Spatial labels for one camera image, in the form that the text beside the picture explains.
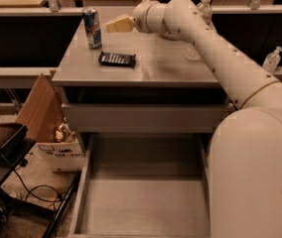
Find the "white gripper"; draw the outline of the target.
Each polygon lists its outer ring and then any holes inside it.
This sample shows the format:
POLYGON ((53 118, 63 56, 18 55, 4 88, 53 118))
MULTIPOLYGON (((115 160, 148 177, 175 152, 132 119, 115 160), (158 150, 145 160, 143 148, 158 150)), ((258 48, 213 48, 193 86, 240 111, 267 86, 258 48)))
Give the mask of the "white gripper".
POLYGON ((118 16, 105 24, 108 33, 132 32, 135 28, 141 33, 161 33, 165 6, 158 1, 143 0, 132 14, 118 16))

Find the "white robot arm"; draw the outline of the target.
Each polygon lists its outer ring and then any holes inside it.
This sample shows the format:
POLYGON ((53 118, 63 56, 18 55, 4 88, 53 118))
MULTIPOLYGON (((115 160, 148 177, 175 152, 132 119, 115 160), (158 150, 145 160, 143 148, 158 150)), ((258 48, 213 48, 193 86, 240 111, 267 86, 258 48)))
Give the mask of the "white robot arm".
POLYGON ((215 129, 207 157, 211 238, 282 238, 282 82, 191 0, 143 0, 131 22, 193 45, 236 108, 215 129))

